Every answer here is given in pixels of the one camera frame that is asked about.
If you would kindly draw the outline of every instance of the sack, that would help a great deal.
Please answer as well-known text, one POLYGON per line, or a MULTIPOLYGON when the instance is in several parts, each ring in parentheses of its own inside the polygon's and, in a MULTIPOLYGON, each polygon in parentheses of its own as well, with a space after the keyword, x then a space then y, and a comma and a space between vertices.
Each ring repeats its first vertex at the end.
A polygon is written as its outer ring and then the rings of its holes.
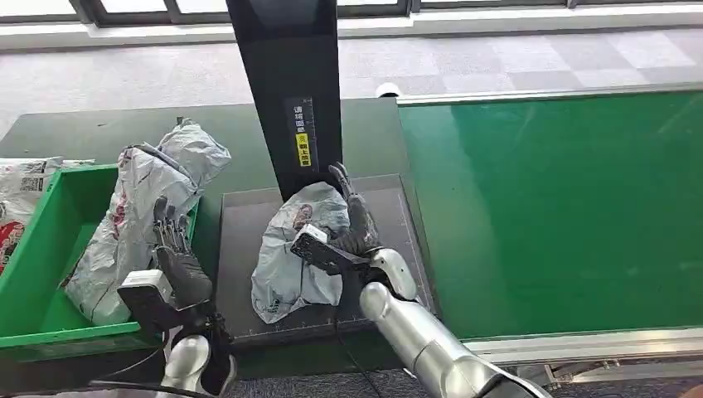
POLYGON ((251 305, 261 320, 274 323, 311 303, 338 305, 341 275, 330 276, 290 252, 305 224, 335 236, 349 227, 347 203, 325 182, 309 185, 283 206, 266 228, 259 263, 251 275, 251 305))
POLYGON ((122 151, 107 214, 63 283, 86 318, 96 325, 127 321, 117 288, 130 272, 149 265, 156 244, 154 203, 167 197, 177 219, 229 162, 230 152, 190 119, 180 120, 156 148, 145 143, 122 151))
POLYGON ((63 158, 0 158, 0 274, 63 158))

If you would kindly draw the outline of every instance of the robotic arm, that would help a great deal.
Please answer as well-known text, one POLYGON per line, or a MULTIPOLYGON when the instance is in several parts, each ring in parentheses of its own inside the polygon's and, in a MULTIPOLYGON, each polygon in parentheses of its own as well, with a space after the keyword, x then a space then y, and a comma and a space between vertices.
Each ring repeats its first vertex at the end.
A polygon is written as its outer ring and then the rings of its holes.
POLYGON ((335 240, 312 225, 296 236, 291 251, 328 274, 356 273, 364 279, 359 304, 426 391, 433 397, 551 397, 470 352, 420 305, 403 257, 383 247, 364 198, 341 164, 330 167, 347 200, 350 228, 335 240))
MULTIPOLYGON (((361 311, 425 390, 436 398, 550 398, 534 383, 470 352, 416 301, 417 286, 405 260, 381 244, 373 216, 346 169, 338 163, 330 172, 347 201, 350 227, 330 240, 308 224, 291 251, 328 274, 363 280, 361 311)), ((154 209, 158 269, 131 273, 119 293, 144 329, 169 338, 162 386, 218 396, 235 375, 230 336, 209 300, 211 281, 183 234, 184 223, 175 222, 166 205, 163 198, 154 209)))

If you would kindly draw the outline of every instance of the green plastic bin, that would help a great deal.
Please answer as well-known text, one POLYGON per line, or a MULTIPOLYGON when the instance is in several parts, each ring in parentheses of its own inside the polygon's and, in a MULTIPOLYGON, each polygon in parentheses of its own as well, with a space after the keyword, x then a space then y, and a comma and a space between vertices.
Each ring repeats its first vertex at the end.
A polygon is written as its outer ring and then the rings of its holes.
MULTIPOLYGON (((78 357, 152 347, 136 322, 94 326, 60 283, 109 207, 115 165, 57 172, 0 274, 0 356, 16 361, 78 357)), ((197 206, 190 213, 192 237, 197 206)))

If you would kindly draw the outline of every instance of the black vertical pillar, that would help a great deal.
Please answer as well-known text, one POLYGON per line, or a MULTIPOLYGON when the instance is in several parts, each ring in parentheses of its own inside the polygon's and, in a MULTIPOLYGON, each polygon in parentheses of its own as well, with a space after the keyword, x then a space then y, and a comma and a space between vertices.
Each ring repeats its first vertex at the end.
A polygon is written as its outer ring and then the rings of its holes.
POLYGON ((342 161, 335 0, 227 0, 284 200, 342 161))

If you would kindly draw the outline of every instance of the barcode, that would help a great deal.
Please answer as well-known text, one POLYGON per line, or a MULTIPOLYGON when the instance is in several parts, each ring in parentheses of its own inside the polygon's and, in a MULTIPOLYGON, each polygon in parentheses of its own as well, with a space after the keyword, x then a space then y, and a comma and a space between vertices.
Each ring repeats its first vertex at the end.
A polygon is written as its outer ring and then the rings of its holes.
POLYGON ((43 187, 43 177, 23 177, 20 192, 41 192, 43 187))

